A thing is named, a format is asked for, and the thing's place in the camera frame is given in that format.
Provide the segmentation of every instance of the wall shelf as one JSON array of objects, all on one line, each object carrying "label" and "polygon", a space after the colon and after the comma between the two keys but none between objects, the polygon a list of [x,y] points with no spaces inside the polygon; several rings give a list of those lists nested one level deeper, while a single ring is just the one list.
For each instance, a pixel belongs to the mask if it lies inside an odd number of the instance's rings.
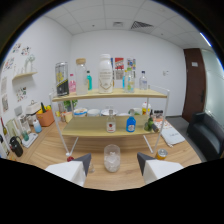
[{"label": "wall shelf", "polygon": [[31,76],[31,75],[34,75],[34,74],[36,74],[36,73],[37,73],[37,72],[29,72],[29,73],[18,74],[18,75],[16,75],[15,77],[13,77],[12,80],[19,79],[19,78],[26,77],[26,76]]}]

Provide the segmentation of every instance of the clear glass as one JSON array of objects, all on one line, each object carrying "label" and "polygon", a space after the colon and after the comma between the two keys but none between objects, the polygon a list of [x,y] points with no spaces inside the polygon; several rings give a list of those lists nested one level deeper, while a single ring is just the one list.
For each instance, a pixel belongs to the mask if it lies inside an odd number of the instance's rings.
[{"label": "clear glass", "polygon": [[76,65],[76,94],[86,95],[88,93],[87,70],[85,64]]},{"label": "clear glass", "polygon": [[147,90],[147,78],[145,77],[145,72],[142,71],[142,77],[139,79],[139,89]]},{"label": "clear glass", "polygon": [[109,172],[117,172],[120,168],[120,148],[117,145],[104,148],[104,165]]}]

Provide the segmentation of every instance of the light fixture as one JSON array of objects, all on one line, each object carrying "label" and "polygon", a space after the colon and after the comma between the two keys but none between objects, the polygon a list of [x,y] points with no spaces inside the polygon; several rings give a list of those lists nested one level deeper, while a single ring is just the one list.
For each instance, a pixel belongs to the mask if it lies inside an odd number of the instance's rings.
[{"label": "light fixture", "polygon": [[205,36],[202,33],[200,33],[200,34],[205,39],[206,43],[211,47],[212,45],[208,42],[208,40],[205,38]]}]

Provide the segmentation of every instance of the shelving unit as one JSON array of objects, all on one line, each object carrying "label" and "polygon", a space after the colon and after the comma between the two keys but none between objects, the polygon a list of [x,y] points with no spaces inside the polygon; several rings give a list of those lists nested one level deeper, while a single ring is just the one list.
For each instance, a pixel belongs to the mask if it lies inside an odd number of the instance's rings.
[{"label": "shelving unit", "polygon": [[[161,130],[158,134],[158,139],[155,145],[155,149],[157,147],[162,128],[164,126],[164,121],[166,117],[166,111],[168,107],[168,101],[169,101],[169,90],[163,89],[161,87],[154,86],[156,88],[165,90],[166,94],[162,94],[160,92],[154,91],[150,88],[147,90],[140,90],[135,88],[134,93],[125,93],[122,88],[115,88],[113,90],[113,93],[109,94],[101,94],[98,93],[98,89],[93,89],[91,91],[88,91],[88,94],[86,95],[76,95],[76,93],[71,93],[67,96],[61,96],[61,97],[53,97],[53,93],[49,94],[50,101],[52,102],[59,102],[59,101],[72,101],[72,100],[81,100],[81,99],[96,99],[96,98],[139,98],[139,97],[146,97],[147,98],[147,107],[149,103],[149,98],[164,98],[166,99],[166,107],[164,111],[164,118],[162,122],[162,127]],[[55,112],[53,111],[54,119],[56,122],[56,116]],[[126,121],[127,121],[128,116],[117,116],[116,117],[116,132],[114,133],[108,133],[106,131],[106,119],[107,116],[100,116],[100,117],[74,117],[72,120],[65,126],[63,131],[60,130],[58,123],[56,122],[56,126],[59,132],[59,135],[61,137],[61,140],[64,144],[64,147],[66,149],[66,155],[70,156],[75,148],[75,145],[78,141],[79,137],[90,137],[90,138],[108,138],[108,137],[128,137],[128,136],[133,136],[133,135],[147,135],[147,134],[152,134],[154,133],[153,131],[145,131],[143,129],[144,122],[147,120],[146,115],[136,115],[136,129],[135,132],[127,132],[126,131]],[[63,136],[74,136],[77,137],[76,141],[71,149],[71,151],[68,150]]]},{"label": "shelving unit", "polygon": [[18,74],[18,75],[16,75],[15,77],[13,77],[12,80],[19,79],[19,78],[26,77],[26,76],[31,76],[31,75],[34,75],[34,74],[36,74],[36,73],[37,73],[37,72],[29,72],[29,73]]}]

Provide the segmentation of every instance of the cup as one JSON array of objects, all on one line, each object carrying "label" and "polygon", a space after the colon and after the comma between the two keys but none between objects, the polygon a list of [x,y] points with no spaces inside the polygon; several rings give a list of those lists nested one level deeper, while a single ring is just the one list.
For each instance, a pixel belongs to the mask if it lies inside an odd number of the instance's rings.
[{"label": "cup", "polygon": [[104,165],[113,173],[120,168],[120,148],[117,145],[108,145],[104,148]]}]

